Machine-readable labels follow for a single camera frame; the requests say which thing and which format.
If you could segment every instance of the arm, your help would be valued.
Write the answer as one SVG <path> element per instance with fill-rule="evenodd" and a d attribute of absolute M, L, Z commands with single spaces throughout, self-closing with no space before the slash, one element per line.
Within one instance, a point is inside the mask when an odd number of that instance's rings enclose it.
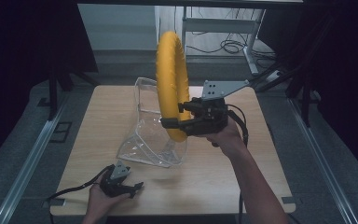
<path fill-rule="evenodd" d="M 89 203 L 82 224 L 98 223 L 115 204 L 130 197 L 129 193 L 121 194 L 114 198 L 106 196 L 100 188 L 102 176 L 100 175 L 96 183 L 89 189 Z"/>
<path fill-rule="evenodd" d="M 251 222 L 287 224 L 287 215 L 242 142 L 235 121 L 229 119 L 228 126 L 222 132 L 205 134 L 203 137 L 217 143 L 231 161 Z"/>

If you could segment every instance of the wooden table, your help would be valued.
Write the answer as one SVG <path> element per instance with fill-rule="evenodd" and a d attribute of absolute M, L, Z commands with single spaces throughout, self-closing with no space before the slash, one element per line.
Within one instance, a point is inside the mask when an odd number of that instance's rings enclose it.
<path fill-rule="evenodd" d="M 190 87 L 200 97 L 202 87 Z M 105 166 L 117 162 L 117 149 L 126 137 L 134 106 L 132 86 L 98 86 L 79 129 L 57 191 L 80 186 Z M 226 97 L 247 118 L 248 148 L 287 213 L 294 212 L 277 152 L 269 135 L 255 92 L 245 88 Z M 189 137 L 186 159 L 179 166 L 162 168 L 124 161 L 131 168 L 126 185 L 145 182 L 132 200 L 118 204 L 111 216 L 236 214 L 240 189 L 231 164 L 221 150 L 202 138 Z M 51 206 L 55 216 L 84 215 L 89 191 L 62 195 L 64 206 Z"/>

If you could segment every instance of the clear plastic container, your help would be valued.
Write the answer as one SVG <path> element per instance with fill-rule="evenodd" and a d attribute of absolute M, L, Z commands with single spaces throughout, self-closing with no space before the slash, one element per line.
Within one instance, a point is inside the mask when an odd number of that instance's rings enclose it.
<path fill-rule="evenodd" d="M 134 86 L 134 123 L 122 142 L 117 157 L 128 161 L 170 167 L 183 162 L 187 140 L 174 142 L 162 127 L 156 81 L 138 77 Z"/>

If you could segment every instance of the yellow hoop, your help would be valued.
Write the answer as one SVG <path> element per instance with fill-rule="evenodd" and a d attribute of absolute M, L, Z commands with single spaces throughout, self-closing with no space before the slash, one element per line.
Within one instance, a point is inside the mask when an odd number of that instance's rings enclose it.
<path fill-rule="evenodd" d="M 190 112 L 179 113 L 178 103 L 188 102 L 190 96 L 185 54 L 179 37 L 172 31 L 164 33 L 159 40 L 156 69 L 161 116 L 164 119 L 190 119 Z M 179 129 L 167 129 L 167 133 L 175 142 L 187 139 L 186 133 Z"/>

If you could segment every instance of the white wall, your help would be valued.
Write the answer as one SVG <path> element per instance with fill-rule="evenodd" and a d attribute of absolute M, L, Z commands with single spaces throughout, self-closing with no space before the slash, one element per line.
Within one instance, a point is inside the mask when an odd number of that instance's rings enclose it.
<path fill-rule="evenodd" d="M 78 4 L 92 49 L 157 48 L 157 10 L 153 6 Z"/>

